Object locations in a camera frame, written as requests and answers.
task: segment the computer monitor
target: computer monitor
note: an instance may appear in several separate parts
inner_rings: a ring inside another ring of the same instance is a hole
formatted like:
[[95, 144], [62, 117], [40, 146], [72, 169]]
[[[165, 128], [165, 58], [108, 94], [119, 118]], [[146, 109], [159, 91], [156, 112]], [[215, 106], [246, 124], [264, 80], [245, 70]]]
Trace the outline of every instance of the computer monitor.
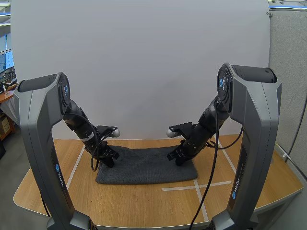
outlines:
[[5, 68], [9, 69], [14, 66], [13, 51], [5, 53]]
[[5, 54], [0, 55], [0, 73], [4, 72], [5, 68]]

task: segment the shelf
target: shelf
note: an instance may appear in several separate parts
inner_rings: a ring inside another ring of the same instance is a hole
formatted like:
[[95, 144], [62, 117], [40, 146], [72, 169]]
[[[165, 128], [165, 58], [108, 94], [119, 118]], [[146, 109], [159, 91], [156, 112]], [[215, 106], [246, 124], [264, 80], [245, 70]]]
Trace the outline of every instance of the shelf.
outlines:
[[5, 139], [11, 132], [12, 132], [12, 128], [10, 127], [9, 131], [7, 131], [6, 134], [1, 134], [0, 139], [1, 140]]

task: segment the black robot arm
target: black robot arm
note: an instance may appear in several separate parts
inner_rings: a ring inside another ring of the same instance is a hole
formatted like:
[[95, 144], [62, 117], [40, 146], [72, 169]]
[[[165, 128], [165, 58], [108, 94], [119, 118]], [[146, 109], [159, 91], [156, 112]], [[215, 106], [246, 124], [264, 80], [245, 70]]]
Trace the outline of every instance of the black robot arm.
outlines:
[[180, 135], [185, 138], [175, 150], [167, 155], [170, 161], [176, 159], [176, 164], [182, 165], [184, 162], [191, 160], [206, 146], [207, 141], [216, 133], [214, 103], [216, 103], [218, 125], [221, 128], [224, 121], [229, 117], [229, 114], [218, 96], [215, 97], [202, 113], [198, 124], [189, 122], [169, 127], [167, 131], [169, 138]]
[[[92, 155], [91, 165], [93, 171], [97, 170], [99, 161], [108, 167], [113, 167], [113, 158], [117, 159], [119, 154], [111, 149], [104, 139], [107, 137], [119, 137], [120, 133], [117, 127], [92, 125], [83, 110], [72, 99], [70, 99], [63, 120], [84, 143], [85, 150]], [[94, 158], [96, 159], [95, 168], [93, 167]]]

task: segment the white backdrop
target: white backdrop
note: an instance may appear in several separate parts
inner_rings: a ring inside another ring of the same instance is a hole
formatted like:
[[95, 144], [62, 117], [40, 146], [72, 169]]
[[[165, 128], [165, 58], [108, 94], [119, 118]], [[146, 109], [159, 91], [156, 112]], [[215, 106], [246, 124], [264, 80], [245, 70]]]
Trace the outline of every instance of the white backdrop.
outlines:
[[[170, 125], [198, 121], [223, 63], [268, 66], [267, 10], [267, 0], [14, 0], [16, 75], [63, 71], [94, 125], [167, 138]], [[77, 138], [64, 122], [53, 137]]]

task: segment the ceiling light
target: ceiling light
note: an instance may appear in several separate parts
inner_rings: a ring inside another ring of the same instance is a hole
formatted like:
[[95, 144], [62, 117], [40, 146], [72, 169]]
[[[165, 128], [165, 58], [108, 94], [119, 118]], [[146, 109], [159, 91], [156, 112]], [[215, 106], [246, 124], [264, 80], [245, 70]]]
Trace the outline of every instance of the ceiling light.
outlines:
[[11, 25], [11, 23], [0, 23], [0, 26]]
[[9, 2], [0, 2], [0, 7], [8, 7], [10, 5], [11, 5], [11, 3], [9, 3]]
[[10, 16], [11, 13], [0, 13], [0, 16]]

